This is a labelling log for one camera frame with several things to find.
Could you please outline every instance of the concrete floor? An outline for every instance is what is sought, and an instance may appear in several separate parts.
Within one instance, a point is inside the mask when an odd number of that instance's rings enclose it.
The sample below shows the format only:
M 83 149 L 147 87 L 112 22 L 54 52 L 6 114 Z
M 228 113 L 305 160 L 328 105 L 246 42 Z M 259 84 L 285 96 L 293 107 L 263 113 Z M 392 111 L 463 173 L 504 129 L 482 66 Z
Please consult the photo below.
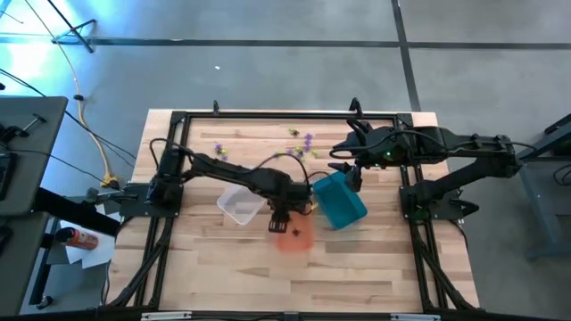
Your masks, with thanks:
M 101 37 L 397 40 L 390 0 L 55 2 L 72 23 L 97 19 L 92 35 Z M 54 32 L 65 29 L 45 1 L 32 3 Z M 565 0 L 401 0 L 401 8 L 409 41 L 571 42 L 571 4 Z M 4 16 L 0 32 L 44 33 L 21 0 L 12 0 L 8 13 L 25 23 Z M 132 152 L 150 108 L 209 108 L 217 99 L 222 108 L 346 110 L 358 96 L 368 111 L 410 110 L 398 49 L 98 46 L 93 54 L 80 46 L 65 49 L 87 97 L 88 123 Z M 505 134 L 532 143 L 569 113 L 569 51 L 411 50 L 410 55 L 422 111 L 435 111 L 440 125 L 457 133 Z M 0 57 L 0 67 L 47 95 L 73 96 L 72 77 L 57 47 L 4 44 Z M 8 95 L 32 95 L 5 84 Z M 77 113 L 73 103 L 68 110 Z M 54 155 L 103 172 L 88 135 L 67 118 Z M 129 178 L 131 168 L 112 153 L 109 157 L 113 171 Z M 465 163 L 449 161 L 451 169 Z M 82 194 L 97 183 L 50 161 L 43 185 Z M 512 195 L 506 199 L 500 191 Z M 466 219 L 481 306 L 571 318 L 571 261 L 524 257 L 542 239 L 519 179 L 477 182 L 463 198 L 481 206 Z M 53 269 L 46 292 L 56 302 L 45 311 L 96 306 L 103 274 L 102 268 L 78 265 Z

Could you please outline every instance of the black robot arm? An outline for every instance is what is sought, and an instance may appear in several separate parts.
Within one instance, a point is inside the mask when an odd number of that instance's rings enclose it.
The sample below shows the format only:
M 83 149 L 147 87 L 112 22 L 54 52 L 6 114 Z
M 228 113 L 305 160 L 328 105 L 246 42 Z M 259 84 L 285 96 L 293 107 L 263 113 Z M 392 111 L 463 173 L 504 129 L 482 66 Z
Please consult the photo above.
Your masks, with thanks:
M 344 142 L 334 146 L 330 155 L 337 159 L 354 159 L 354 164 L 330 163 L 329 166 L 343 171 L 345 183 L 355 192 L 360 190 L 362 168 L 436 164 L 449 157 L 476 158 L 474 163 L 435 181 L 421 180 L 414 186 L 402 186 L 401 205 L 406 217 L 417 215 L 425 218 L 430 209 L 440 205 L 445 198 L 455 203 L 454 207 L 461 210 L 462 217 L 466 216 L 476 211 L 477 206 L 461 202 L 453 193 L 463 185 L 485 177 L 512 177 L 521 167 L 506 136 L 457 136 L 446 128 L 434 126 L 372 128 L 368 123 L 355 119 L 347 122 L 353 132 Z
M 192 165 L 189 170 L 179 175 L 175 164 L 180 164 L 181 157 L 188 157 Z M 304 214 L 310 202 L 309 183 L 294 182 L 283 171 L 269 168 L 246 169 L 213 159 L 203 153 L 194 153 L 187 148 L 165 150 L 157 174 L 151 180 L 147 201 L 158 205 L 169 202 L 170 188 L 184 184 L 194 177 L 211 177 L 243 185 L 253 193 L 268 199 L 273 210 L 269 231 L 274 233 L 285 233 L 290 219 L 289 211 Z

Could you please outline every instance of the yellow cable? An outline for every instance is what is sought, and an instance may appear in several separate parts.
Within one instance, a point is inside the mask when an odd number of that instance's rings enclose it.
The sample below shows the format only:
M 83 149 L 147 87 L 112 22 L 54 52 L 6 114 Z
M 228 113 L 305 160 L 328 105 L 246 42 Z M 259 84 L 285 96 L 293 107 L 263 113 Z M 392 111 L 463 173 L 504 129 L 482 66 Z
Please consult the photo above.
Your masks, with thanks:
M 50 37 L 52 37 L 54 42 L 60 47 L 60 50 L 62 51 L 62 54 L 65 57 L 65 60 L 68 62 L 68 65 L 70 65 L 71 73 L 73 74 L 73 82 L 75 83 L 75 93 L 76 93 L 76 95 L 81 95 L 81 93 L 79 91 L 78 75 L 76 74 L 75 69 L 73 68 L 73 65 L 71 64 L 70 58 L 68 57 L 68 55 L 63 50 L 62 45 L 57 40 L 57 38 L 54 36 L 52 31 L 46 26 L 46 24 L 44 23 L 42 18 L 39 16 L 39 14 L 37 14 L 36 10 L 34 10 L 34 7 L 28 2 L 28 0 L 24 0 L 24 1 L 26 1 L 26 4 L 28 4 L 29 9 L 36 15 L 37 19 L 44 25 L 44 28 L 50 34 Z M 78 102 L 79 121 L 81 122 L 81 124 L 83 126 L 85 126 L 86 128 L 89 128 L 89 126 L 87 125 L 87 123 L 85 122 L 85 120 L 83 118 L 83 102 L 80 100 L 77 100 L 77 99 L 75 101 Z M 97 145 L 97 148 L 99 149 L 99 152 L 101 153 L 101 158 L 103 159 L 103 165 L 105 167 L 105 175 L 103 176 L 103 181 L 105 182 L 105 184 L 101 183 L 101 186 L 110 185 L 112 183 L 112 181 L 115 181 L 118 183 L 119 179 L 111 173 L 111 169 L 110 169 L 109 163 L 107 161 L 107 155 L 105 155 L 105 150 L 101 146 L 101 143 L 99 142 L 97 137 L 95 137 L 92 133 L 89 133 L 89 135 L 91 136 L 91 138 L 93 139 L 93 141 Z

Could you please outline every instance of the white paper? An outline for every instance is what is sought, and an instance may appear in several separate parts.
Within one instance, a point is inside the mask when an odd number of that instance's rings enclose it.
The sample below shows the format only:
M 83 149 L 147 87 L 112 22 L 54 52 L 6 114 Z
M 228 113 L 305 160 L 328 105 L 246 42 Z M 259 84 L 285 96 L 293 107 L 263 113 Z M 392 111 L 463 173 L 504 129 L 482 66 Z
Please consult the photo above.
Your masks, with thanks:
M 120 220 L 119 213 L 113 213 L 107 216 L 108 218 L 113 218 L 116 221 Z M 101 233 L 89 231 L 94 235 L 97 235 L 99 239 L 99 244 L 97 247 L 91 251 L 87 251 L 86 256 L 81 261 L 81 266 L 83 268 L 91 268 L 103 263 L 109 262 L 113 258 L 115 253 L 115 238 L 109 235 L 103 235 Z
M 96 209 L 99 213 L 103 213 L 102 215 L 104 215 L 105 211 L 103 205 L 97 205 Z M 119 213 L 113 213 L 108 215 L 107 217 L 113 218 L 117 221 L 120 220 Z M 99 240 L 99 244 L 97 244 L 97 247 L 94 248 L 93 250 L 83 250 L 72 246 L 66 246 L 65 251 L 68 254 L 68 260 L 70 261 L 70 264 L 73 264 L 82 259 L 81 266 L 83 268 L 91 268 L 103 263 L 107 263 L 110 259 L 112 259 L 113 254 L 115 252 L 114 237 L 88 230 L 86 228 L 83 228 L 81 226 L 72 224 L 64 220 L 60 221 L 60 225 L 62 226 L 62 228 L 73 227 L 77 228 L 80 231 L 85 231 L 87 233 L 95 235 Z

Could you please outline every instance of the teal container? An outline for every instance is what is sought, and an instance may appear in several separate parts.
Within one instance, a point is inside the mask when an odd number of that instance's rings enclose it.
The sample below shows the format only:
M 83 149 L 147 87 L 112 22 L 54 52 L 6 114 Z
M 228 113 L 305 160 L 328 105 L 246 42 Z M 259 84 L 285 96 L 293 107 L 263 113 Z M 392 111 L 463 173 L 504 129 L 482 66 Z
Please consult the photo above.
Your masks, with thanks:
M 343 172 L 338 171 L 315 182 L 313 193 L 334 229 L 347 227 L 367 215 L 363 201 L 345 185 Z

